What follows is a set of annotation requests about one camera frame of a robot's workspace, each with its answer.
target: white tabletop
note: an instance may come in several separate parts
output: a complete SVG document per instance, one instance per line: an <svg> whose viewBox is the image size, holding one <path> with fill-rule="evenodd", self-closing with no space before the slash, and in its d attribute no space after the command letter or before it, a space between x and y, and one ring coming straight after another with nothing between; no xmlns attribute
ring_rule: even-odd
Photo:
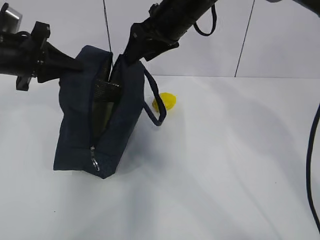
<svg viewBox="0 0 320 240"><path fill-rule="evenodd" d="M156 76L177 105L160 128L141 115L106 180L52 171L58 81L25 93L0 79L0 239L319 238L305 188L317 79ZM319 149L317 140L318 209Z"/></svg>

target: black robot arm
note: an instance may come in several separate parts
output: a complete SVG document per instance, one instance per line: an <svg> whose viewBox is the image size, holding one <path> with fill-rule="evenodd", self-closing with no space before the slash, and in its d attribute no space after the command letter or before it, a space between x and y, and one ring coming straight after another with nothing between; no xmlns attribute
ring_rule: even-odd
<svg viewBox="0 0 320 240"><path fill-rule="evenodd" d="M50 43L50 25L36 22L30 33L17 32L22 15L5 3L0 11L0 73L18 76L16 89L28 91L31 78L39 83L81 71L82 64Z"/></svg>
<svg viewBox="0 0 320 240"><path fill-rule="evenodd" d="M210 8L216 14L214 5L218 0L163 0L149 10L150 17L142 23L134 23L130 30L124 56L129 64L141 58L147 61L160 54L179 47L179 39L195 26L197 20Z"/></svg>

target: white backdrop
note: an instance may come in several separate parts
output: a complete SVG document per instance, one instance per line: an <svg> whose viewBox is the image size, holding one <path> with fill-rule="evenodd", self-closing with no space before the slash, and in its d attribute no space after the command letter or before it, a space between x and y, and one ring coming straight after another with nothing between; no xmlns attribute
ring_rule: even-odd
<svg viewBox="0 0 320 240"><path fill-rule="evenodd" d="M117 56L126 48L130 27L148 17L157 0L107 0L111 44ZM216 32L210 37L193 28L180 40L180 48L167 52L147 64L154 75L228 76L236 72L253 0L221 0L216 4ZM204 32L210 32L211 12L199 21Z"/></svg>
<svg viewBox="0 0 320 240"><path fill-rule="evenodd" d="M102 1L8 0L23 14L21 31L31 32L36 21L50 24L48 41L76 57L84 45L107 49L108 38Z"/></svg>
<svg viewBox="0 0 320 240"><path fill-rule="evenodd" d="M320 17L292 0L256 0L238 77L320 78Z"/></svg>

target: black cord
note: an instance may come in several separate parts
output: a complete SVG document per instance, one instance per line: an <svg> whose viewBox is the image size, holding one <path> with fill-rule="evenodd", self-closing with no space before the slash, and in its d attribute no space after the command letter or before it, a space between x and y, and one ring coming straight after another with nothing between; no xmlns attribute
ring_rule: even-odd
<svg viewBox="0 0 320 240"><path fill-rule="evenodd" d="M306 154L306 192L307 192L307 197L308 197L308 202L309 206L316 224L316 227L318 228L319 234L320 234L320 221L317 215L317 211L315 209L314 201L312 198L312 190L311 190L311 159L312 159L312 152L314 149L314 142L315 142L315 137L316 137L316 132L317 132L317 127L318 123L320 120L320 105L318 107L318 110L316 111L312 127L311 127L311 132L310 132L310 137L309 137L309 144L308 144L308 150Z"/></svg>
<svg viewBox="0 0 320 240"><path fill-rule="evenodd" d="M200 30L200 28L198 27L198 24L195 23L193 26L194 26L194 29L197 31L198 34L202 35L202 36L205 36L205 37L209 37L211 36L214 31L216 30L216 26L217 26L217 12L216 12L216 7L215 5L213 5L211 7L211 13L212 13L212 30L210 33L204 33L203 31Z"/></svg>
<svg viewBox="0 0 320 240"><path fill-rule="evenodd" d="M106 7L106 1L105 0L103 0L103 11L104 11L105 26L106 26L106 34L108 35L109 50L110 50L110 53L112 53L111 38L110 38L109 23L108 23L108 15L107 15L107 7Z"/></svg>

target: bag handle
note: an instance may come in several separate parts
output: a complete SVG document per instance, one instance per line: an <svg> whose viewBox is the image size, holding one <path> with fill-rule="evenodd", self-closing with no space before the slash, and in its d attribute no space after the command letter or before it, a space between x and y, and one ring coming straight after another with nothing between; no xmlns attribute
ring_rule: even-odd
<svg viewBox="0 0 320 240"><path fill-rule="evenodd" d="M153 92L155 101L158 104L158 108L159 108L159 112L160 112L159 119L156 118L156 116L154 115L154 113L151 111L150 107L146 103L146 101L143 101L142 106L143 106L146 114L148 114L149 118L154 123L154 125L160 127L167 116L167 110L166 110L164 102L162 101L162 99L159 95L159 88L157 86L157 83L146 68L144 68L144 75L146 76L146 78L149 81L149 85L150 85L151 90Z"/></svg>
<svg viewBox="0 0 320 240"><path fill-rule="evenodd" d="M211 36L215 30L216 30L216 26L217 26L217 12L216 12L216 6L213 5L211 7L211 13L212 13L212 29L211 29L211 32L210 33L204 33L203 31L200 30L199 26L197 23L195 23L193 26L194 26L194 29L198 32L198 34L202 35L202 36L205 36L205 37L209 37Z"/></svg>

